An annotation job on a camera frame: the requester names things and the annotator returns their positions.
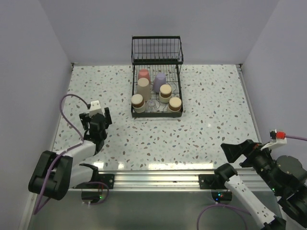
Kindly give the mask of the steel cup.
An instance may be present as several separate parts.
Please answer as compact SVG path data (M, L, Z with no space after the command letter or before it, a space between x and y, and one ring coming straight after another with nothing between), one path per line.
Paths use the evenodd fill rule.
M178 97L172 97L168 103L168 112L175 113L179 112L182 108L182 100Z
M172 95L172 88L168 84L163 84L159 89L159 101L168 103Z
M134 94L131 97L131 105L136 113L143 113L146 110L146 103L141 94Z

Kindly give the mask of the clear glass cup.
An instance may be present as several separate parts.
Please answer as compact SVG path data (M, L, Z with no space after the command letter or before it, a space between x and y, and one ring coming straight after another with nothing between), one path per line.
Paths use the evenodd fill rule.
M157 112L157 105L155 100L148 100L146 104L146 112L147 113L155 113Z

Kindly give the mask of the beige plastic cup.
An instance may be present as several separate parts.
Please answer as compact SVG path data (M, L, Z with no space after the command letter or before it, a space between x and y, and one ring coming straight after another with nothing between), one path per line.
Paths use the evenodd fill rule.
M145 102L151 99L151 88L147 78L138 79L137 93L143 97Z

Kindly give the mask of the pink plastic cup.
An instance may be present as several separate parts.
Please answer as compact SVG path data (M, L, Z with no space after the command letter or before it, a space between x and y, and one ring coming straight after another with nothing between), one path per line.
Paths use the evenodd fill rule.
M150 79L150 73L147 69L141 69L139 70L139 73L138 73L138 79L141 79L141 78L145 78L147 79L149 82L151 82L151 79Z

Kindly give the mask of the lilac plastic cup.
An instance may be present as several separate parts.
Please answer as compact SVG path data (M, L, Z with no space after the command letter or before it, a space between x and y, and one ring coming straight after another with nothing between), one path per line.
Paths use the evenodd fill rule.
M160 92L160 87L166 84L166 75L164 73L158 73L153 81L153 91L155 93Z

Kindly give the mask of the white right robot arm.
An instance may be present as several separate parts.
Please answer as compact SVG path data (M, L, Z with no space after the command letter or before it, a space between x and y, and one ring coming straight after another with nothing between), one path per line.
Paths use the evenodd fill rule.
M276 139L266 144L250 139L241 144L221 144L228 160L214 171L214 184L229 189L252 215L262 230L284 230L286 221L266 208L244 184L237 171L232 167L241 155L246 159L240 163L242 168L252 167L266 185L279 197L278 204L284 213L302 227L307 226L307 172L300 161L283 155L274 160L272 149L287 143L286 139Z

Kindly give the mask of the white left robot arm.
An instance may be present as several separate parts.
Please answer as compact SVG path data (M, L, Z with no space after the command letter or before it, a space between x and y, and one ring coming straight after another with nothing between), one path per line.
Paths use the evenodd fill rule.
M84 159L99 153L107 138L106 130L112 124L110 110L90 116L89 113L79 114L85 130L83 141L64 150L64 153L46 150L42 152L31 179L28 190L55 200L61 200L70 188L73 166Z

